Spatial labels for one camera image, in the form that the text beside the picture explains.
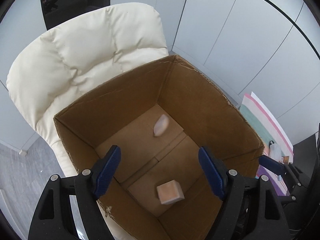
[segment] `pink stripe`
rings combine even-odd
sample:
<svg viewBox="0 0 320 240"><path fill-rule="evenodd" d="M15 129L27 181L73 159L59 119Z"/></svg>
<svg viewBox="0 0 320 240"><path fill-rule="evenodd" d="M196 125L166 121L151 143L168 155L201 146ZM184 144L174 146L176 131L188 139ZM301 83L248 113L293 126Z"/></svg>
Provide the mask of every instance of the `pink stripe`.
<svg viewBox="0 0 320 240"><path fill-rule="evenodd" d="M271 117L267 114L267 112L262 108L262 106L254 100L253 97L251 97L249 94L244 94L245 97L249 98L252 102L255 103L255 105L260 109L260 111L268 118L269 122L274 126L274 128L277 130L277 132L280 134L281 138L285 142L286 146L288 147L289 151L293 154L293 151L291 150L291 147L289 146L287 140L284 138L282 132L280 132L279 128L276 126L276 124L273 122Z"/></svg>

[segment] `blue rubber pad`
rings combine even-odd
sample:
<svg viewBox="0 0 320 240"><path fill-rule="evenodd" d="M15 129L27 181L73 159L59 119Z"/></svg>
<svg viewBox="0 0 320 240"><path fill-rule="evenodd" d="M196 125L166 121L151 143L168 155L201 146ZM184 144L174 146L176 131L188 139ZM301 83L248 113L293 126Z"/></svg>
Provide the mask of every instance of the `blue rubber pad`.
<svg viewBox="0 0 320 240"><path fill-rule="evenodd" d="M106 193L112 177L118 168L118 165L121 161L120 147L111 147L106 156L100 161L103 161L104 165L103 167L100 167L102 170L95 179L95 190L93 195L96 197L96 199Z"/></svg>
<svg viewBox="0 0 320 240"><path fill-rule="evenodd" d="M226 196L224 188L226 187L226 185L224 185L223 179L220 173L218 172L218 169L215 167L214 163L212 162L212 159L209 157L204 147L201 147L199 149L198 158L202 170L204 171L204 174L209 182L212 192L218 198L224 200Z"/></svg>
<svg viewBox="0 0 320 240"><path fill-rule="evenodd" d="M282 163L279 163L266 155L259 157L259 164L278 176L283 176L285 173L284 165Z"/></svg>

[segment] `blue gripper pad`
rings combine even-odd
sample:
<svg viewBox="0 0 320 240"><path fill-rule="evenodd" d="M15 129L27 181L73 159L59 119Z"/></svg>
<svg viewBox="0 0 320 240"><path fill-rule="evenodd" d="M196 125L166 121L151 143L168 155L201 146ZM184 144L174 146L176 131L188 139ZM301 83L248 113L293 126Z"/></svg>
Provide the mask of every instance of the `blue gripper pad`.
<svg viewBox="0 0 320 240"><path fill-rule="evenodd" d="M216 159L213 154L204 147L199 149L198 158L213 194L221 200L224 200L228 183L228 177L226 175L227 168L222 161Z"/></svg>
<svg viewBox="0 0 320 240"><path fill-rule="evenodd" d="M96 199L104 195L110 185L113 175L121 161L121 150L117 145L111 146L106 156L98 160L93 168L93 195Z"/></svg>
<svg viewBox="0 0 320 240"><path fill-rule="evenodd" d="M284 165L282 163L279 163L266 155L259 157L259 164L278 176L283 176L285 173Z"/></svg>

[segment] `teal stripe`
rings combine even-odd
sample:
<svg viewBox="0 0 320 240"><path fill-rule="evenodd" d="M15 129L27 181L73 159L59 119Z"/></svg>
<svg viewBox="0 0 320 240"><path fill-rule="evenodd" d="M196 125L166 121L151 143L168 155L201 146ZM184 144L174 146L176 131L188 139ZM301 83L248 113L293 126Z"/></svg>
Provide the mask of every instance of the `teal stripe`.
<svg viewBox="0 0 320 240"><path fill-rule="evenodd" d="M269 145L270 141L274 141L276 143L276 140L271 136L268 130L245 105L241 105L239 110L266 145Z"/></svg>

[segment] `striped fabric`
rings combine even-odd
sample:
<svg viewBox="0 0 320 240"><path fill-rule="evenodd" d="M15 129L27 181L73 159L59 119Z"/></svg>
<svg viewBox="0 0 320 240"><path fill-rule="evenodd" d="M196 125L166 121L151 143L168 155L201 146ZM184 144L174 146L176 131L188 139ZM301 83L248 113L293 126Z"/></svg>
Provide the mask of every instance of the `striped fabric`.
<svg viewBox="0 0 320 240"><path fill-rule="evenodd" d="M287 135L266 108L260 99L252 92L251 95L245 94L240 106L240 112L255 129L257 134L265 144L264 153L269 156L269 142L272 140L281 147L281 155L289 156L289 161L293 162L293 146ZM278 181L278 176L262 166L258 167L256 177L267 175L271 180L272 185L276 189L279 196L288 195L288 189L281 179Z"/></svg>

